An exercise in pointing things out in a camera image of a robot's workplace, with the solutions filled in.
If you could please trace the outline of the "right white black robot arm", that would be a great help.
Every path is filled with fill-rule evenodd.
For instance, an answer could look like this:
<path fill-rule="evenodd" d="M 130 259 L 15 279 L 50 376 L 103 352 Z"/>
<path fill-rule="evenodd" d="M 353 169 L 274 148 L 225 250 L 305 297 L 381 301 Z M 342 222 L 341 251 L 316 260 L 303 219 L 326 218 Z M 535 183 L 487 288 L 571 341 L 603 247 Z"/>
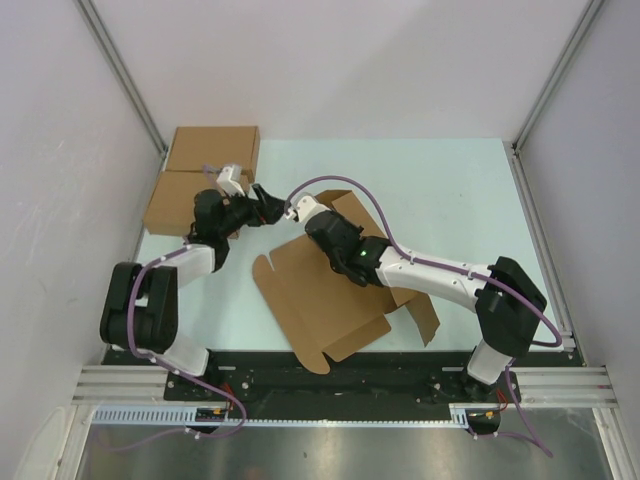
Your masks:
<path fill-rule="evenodd" d="M 461 376 L 473 401 L 493 394 L 509 363 L 528 353 L 547 300 L 513 259 L 488 266 L 412 258 L 391 240 L 365 236 L 364 228 L 338 212 L 321 208 L 303 220 L 307 236 L 325 253 L 331 269 L 365 287 L 403 288 L 458 304 L 477 316 L 482 339 Z"/>

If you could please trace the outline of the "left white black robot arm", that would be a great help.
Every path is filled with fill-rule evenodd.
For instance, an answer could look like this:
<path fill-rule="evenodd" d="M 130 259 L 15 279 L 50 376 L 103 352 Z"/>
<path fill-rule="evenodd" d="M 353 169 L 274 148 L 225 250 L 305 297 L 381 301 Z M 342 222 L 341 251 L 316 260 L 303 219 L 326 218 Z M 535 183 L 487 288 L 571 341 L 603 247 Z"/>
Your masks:
<path fill-rule="evenodd" d="M 285 201 L 259 184 L 255 196 L 207 189 L 194 198 L 194 221 L 179 249 L 143 266 L 120 262 L 113 268 L 100 320 L 107 344 L 186 373 L 186 387 L 197 398 L 214 397 L 220 374 L 208 367 L 209 350 L 179 332 L 179 290 L 221 269 L 230 251 L 229 236 L 244 226 L 277 223 Z"/>

